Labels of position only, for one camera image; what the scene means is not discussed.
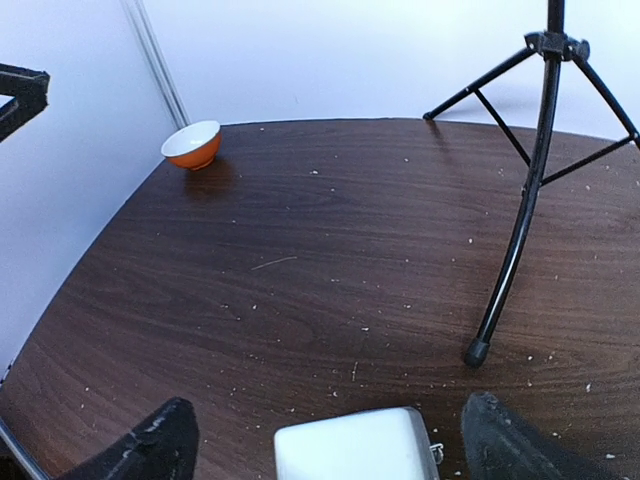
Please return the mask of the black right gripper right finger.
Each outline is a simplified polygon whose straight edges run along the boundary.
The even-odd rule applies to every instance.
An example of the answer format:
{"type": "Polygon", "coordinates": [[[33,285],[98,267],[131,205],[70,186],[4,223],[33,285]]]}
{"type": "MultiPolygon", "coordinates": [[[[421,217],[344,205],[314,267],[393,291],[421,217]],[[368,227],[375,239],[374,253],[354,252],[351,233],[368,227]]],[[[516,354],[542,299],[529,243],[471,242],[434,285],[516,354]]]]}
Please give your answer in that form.
{"type": "Polygon", "coordinates": [[[473,479],[617,479],[614,472],[560,447],[489,392],[469,396],[461,414],[473,479]]]}

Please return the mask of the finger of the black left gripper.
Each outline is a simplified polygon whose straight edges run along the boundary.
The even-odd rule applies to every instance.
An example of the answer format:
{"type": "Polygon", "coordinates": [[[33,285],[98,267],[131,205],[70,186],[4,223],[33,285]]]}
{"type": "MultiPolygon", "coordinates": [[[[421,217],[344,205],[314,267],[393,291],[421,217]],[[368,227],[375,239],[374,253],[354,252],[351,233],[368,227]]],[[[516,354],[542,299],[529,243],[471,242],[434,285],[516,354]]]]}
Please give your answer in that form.
{"type": "Polygon", "coordinates": [[[1,106],[1,141],[48,106],[49,82],[46,71],[1,65],[1,94],[10,98],[1,106]]]}

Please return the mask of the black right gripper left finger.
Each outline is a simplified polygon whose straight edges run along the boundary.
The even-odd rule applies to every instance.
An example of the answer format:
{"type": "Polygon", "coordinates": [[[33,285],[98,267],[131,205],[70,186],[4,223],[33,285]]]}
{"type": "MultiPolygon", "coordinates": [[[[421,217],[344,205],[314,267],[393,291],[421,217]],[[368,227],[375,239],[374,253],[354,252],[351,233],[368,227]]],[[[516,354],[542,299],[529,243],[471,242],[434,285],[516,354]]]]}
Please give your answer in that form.
{"type": "Polygon", "coordinates": [[[166,401],[114,444],[62,479],[192,479],[199,445],[193,404],[166,401]]]}

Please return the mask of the white metronome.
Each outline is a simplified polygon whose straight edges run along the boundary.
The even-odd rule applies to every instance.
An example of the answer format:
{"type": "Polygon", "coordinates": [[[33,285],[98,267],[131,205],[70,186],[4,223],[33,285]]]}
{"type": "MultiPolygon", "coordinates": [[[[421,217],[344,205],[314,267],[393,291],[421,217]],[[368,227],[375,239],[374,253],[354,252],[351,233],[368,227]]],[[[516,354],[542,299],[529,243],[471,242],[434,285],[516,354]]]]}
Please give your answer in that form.
{"type": "Polygon", "coordinates": [[[278,479],[438,479],[443,446],[405,406],[283,427],[274,454],[278,479]]]}

